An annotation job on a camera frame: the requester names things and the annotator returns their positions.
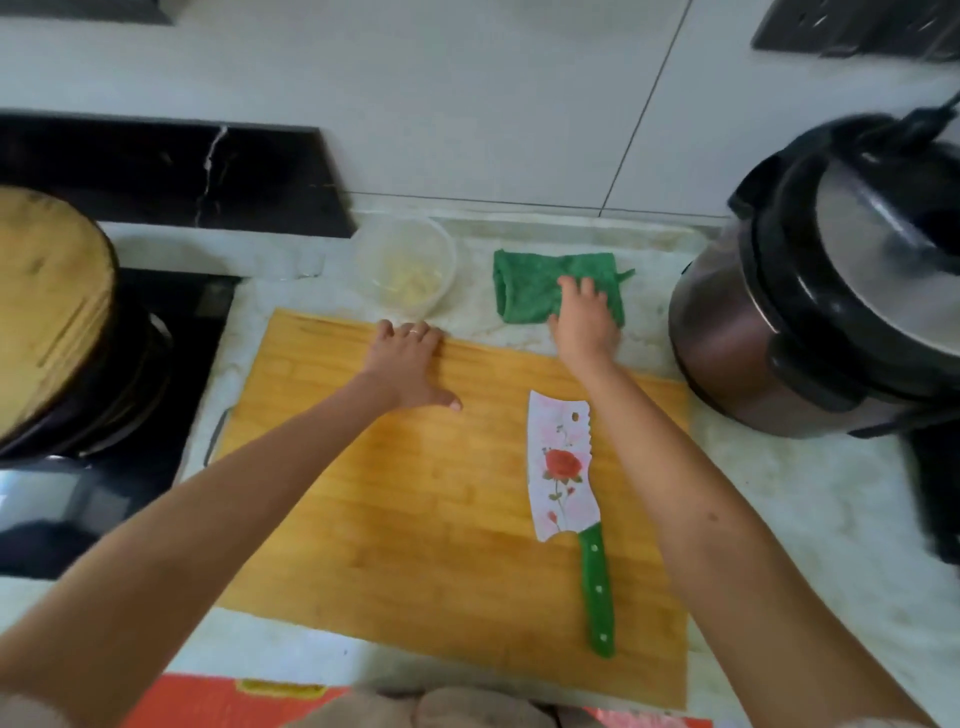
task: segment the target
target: countertop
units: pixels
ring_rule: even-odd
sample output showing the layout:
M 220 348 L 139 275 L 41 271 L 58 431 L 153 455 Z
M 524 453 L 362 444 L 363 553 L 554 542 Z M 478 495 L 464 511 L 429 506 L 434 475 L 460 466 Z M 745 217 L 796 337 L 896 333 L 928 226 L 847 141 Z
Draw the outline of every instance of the countertop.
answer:
M 679 377 L 666 337 L 666 307 L 681 271 L 705 244 L 699 232 L 537 214 L 451 216 L 438 222 L 460 239 L 462 255 L 455 287 L 432 323 L 458 338 L 553 353 L 545 326 L 507 326 L 497 317 L 493 251 L 609 250 L 620 270 L 634 267 L 637 273 L 622 288 L 627 326 L 620 361 L 638 371 Z M 349 241 L 104 227 L 124 265 L 251 276 L 237 288 L 180 479 L 203 467 L 216 424 L 236 403 L 276 307 L 366 321 L 383 315 L 349 288 Z M 900 441 L 843 435 L 782 440 L 724 420 L 698 401 L 692 420 L 694 438 L 770 524 L 829 607 L 944 728 L 960 726 L 960 574 L 926 550 Z M 0 579 L 0 628 L 48 587 Z M 746 724 L 692 622 L 689 646 L 687 712 Z M 169 669 L 395 690 L 472 684 L 542 700 L 645 708 L 219 608 Z

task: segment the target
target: wooden cutting board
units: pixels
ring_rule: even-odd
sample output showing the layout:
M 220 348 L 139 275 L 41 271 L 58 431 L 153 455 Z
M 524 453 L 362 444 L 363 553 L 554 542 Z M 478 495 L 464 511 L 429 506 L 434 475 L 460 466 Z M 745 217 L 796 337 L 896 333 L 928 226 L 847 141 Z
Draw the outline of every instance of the wooden cutting board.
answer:
M 372 326 L 279 310 L 221 454 L 248 443 L 359 370 Z M 531 389 L 586 398 L 559 360 L 447 341 L 435 375 L 464 411 L 382 418 L 317 480 L 219 604 L 408 650 L 682 708 L 686 612 L 670 593 L 654 528 L 594 420 L 617 654 L 588 646 L 580 550 L 541 544 L 526 487 Z M 684 428 L 688 390 L 635 376 Z

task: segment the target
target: cleaver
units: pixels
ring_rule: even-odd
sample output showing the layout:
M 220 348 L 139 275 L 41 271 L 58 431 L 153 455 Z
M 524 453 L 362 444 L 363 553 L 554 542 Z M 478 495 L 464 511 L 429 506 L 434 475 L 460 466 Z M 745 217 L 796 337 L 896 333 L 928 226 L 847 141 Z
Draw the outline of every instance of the cleaver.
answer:
M 590 407 L 530 393 L 527 410 L 527 490 L 540 541 L 564 531 L 580 540 L 590 646 L 613 656 L 613 597 L 600 529 L 600 506 L 590 489 Z

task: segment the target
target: right hand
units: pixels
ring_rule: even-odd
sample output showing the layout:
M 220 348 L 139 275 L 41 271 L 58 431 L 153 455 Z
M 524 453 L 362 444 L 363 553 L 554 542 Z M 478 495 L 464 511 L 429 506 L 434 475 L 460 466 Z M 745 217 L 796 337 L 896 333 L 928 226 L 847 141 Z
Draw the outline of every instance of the right hand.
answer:
M 557 283 L 564 292 L 560 316 L 551 314 L 547 324 L 560 360 L 582 379 L 613 362 L 620 329 L 607 309 L 607 294 L 597 292 L 593 279 L 582 279 L 578 286 L 571 276 L 560 276 Z

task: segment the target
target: green cloth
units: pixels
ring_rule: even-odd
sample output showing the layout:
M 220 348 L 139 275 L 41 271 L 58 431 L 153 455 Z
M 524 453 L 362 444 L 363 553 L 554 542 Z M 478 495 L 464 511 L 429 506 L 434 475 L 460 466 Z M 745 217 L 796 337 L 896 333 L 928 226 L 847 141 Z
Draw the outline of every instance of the green cloth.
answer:
M 634 274 L 616 272 L 613 253 L 584 255 L 537 255 L 535 253 L 493 254 L 493 288 L 496 312 L 507 324 L 540 324 L 551 313 L 560 313 L 560 276 L 580 280 L 592 278 L 598 291 L 607 294 L 607 308 L 623 328 L 625 317 L 620 299 L 620 282 Z

